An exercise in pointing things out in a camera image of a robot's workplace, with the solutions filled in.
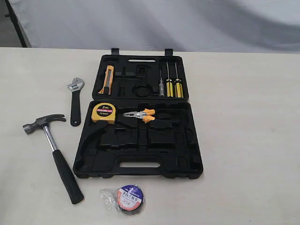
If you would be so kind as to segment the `black plastic tool case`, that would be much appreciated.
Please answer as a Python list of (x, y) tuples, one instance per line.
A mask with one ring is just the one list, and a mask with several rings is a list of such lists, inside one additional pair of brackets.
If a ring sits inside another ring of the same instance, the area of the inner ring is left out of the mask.
[[(167, 69), (173, 97), (167, 96)], [(175, 96), (175, 63), (183, 87), (183, 98)], [(110, 95), (102, 89), (108, 65), (114, 66)], [(165, 96), (159, 96), (159, 67)], [(182, 58), (172, 49), (164, 55), (122, 55), (117, 48), (102, 56), (89, 103), (73, 171), (79, 178), (114, 175), (183, 177), (196, 179), (203, 163)], [(94, 123), (93, 107), (110, 103), (116, 108), (115, 123)], [(154, 109), (155, 120), (144, 123), (123, 113)]]

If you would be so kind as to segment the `yellow black screwdriver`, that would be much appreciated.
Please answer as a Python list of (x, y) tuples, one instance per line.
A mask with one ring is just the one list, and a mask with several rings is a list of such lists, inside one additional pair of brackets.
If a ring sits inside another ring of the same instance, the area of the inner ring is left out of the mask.
[(181, 83), (181, 79), (178, 75), (177, 63), (175, 63), (175, 72), (176, 72), (176, 79), (175, 79), (175, 96), (177, 98), (183, 98), (183, 87)]
[(168, 62), (166, 62), (166, 69), (167, 69), (167, 80), (166, 80), (167, 96), (168, 97), (173, 97), (173, 83), (172, 83), (172, 80), (170, 78)]

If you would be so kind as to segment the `clear voltage tester screwdriver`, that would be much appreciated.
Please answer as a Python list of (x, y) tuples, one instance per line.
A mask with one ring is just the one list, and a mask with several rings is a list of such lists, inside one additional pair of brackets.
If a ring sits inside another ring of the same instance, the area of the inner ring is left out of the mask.
[(164, 88), (164, 81), (162, 78), (162, 68), (159, 67), (159, 74), (160, 74), (160, 80), (159, 80), (159, 96), (164, 97), (165, 96), (165, 88)]

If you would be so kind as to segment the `claw hammer black grip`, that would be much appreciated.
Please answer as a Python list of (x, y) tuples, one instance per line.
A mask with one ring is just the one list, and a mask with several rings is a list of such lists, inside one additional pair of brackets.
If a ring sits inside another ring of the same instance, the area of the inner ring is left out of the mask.
[(66, 159), (64, 158), (62, 152), (58, 149), (54, 138), (51, 134), (51, 131), (49, 129), (49, 123), (53, 121), (61, 121), (65, 122), (66, 118), (63, 114), (51, 114), (47, 116), (43, 116), (40, 118), (37, 118), (35, 122), (31, 124), (25, 124), (23, 125), (23, 129), (26, 134), (31, 134), (35, 132), (38, 129), (41, 129), (44, 131), (46, 138), (52, 148), (52, 156), (55, 161), (58, 173), (60, 175), (60, 178), (66, 188), (66, 191), (69, 195), (70, 201), (72, 204), (78, 204), (84, 199), (84, 195), (81, 192), (75, 177), (73, 175), (73, 172), (71, 171)]

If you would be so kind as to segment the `black electrical tape roll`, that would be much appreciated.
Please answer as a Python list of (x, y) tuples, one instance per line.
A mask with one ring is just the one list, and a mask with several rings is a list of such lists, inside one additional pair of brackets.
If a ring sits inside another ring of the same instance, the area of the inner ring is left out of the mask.
[(101, 189), (100, 199), (108, 209), (125, 215), (140, 214), (145, 204), (145, 195), (137, 185), (124, 185), (117, 189)]

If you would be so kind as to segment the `adjustable wrench black handle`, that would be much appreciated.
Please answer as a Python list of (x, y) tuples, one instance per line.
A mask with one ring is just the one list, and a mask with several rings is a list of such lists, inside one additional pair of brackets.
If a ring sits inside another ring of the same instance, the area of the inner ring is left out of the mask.
[(72, 92), (70, 124), (73, 127), (81, 124), (80, 93), (83, 86), (84, 80), (79, 77), (75, 77), (72, 83), (67, 85), (68, 89)]

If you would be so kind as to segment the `black stand pole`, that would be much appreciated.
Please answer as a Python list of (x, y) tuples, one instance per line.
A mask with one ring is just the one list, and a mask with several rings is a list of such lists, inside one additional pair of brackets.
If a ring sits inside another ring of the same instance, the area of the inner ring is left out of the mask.
[(5, 4), (6, 4), (6, 7), (7, 7), (7, 10), (8, 12), (4, 15), (6, 18), (10, 18), (10, 21), (11, 23), (13, 24), (14, 26), (14, 29), (16, 31), (16, 34), (18, 36), (18, 39), (20, 41), (20, 44), (22, 46), (22, 48), (27, 48), (28, 45), (26, 44), (26, 41), (25, 41), (25, 38), (24, 38), (24, 35), (22, 33), (22, 30), (21, 30), (21, 26), (19, 25), (19, 22), (18, 22), (18, 18), (9, 2), (9, 0), (4, 0)]

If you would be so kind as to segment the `yellow black screwdriver left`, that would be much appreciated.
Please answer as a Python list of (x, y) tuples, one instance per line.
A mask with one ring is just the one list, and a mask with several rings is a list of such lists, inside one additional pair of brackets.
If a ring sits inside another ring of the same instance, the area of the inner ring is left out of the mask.
[(168, 62), (166, 62), (166, 69), (167, 69), (167, 80), (166, 80), (167, 96), (168, 97), (173, 97), (173, 83), (172, 83), (172, 80), (170, 78)]

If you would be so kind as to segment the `orange utility knife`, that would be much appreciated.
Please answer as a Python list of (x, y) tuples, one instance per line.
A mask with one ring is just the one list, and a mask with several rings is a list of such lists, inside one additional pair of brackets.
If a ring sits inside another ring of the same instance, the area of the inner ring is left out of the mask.
[(102, 89), (98, 94), (110, 95), (112, 91), (112, 82), (113, 82), (114, 66), (108, 65), (105, 71), (104, 84)]

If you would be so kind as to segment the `yellow black screwdriver right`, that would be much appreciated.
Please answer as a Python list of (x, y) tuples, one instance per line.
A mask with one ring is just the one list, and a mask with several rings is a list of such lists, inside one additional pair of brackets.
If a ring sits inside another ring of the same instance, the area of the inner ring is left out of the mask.
[(183, 98), (183, 87), (181, 83), (181, 79), (178, 75), (177, 63), (175, 63), (175, 72), (176, 72), (176, 79), (175, 79), (175, 96), (177, 98)]

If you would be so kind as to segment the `yellow measuring tape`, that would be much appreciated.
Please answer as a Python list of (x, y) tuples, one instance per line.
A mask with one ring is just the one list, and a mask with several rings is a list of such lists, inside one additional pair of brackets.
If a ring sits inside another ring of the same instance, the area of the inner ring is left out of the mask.
[(115, 123), (116, 108), (110, 103), (99, 103), (93, 107), (91, 120), (94, 123), (106, 121), (108, 124)]

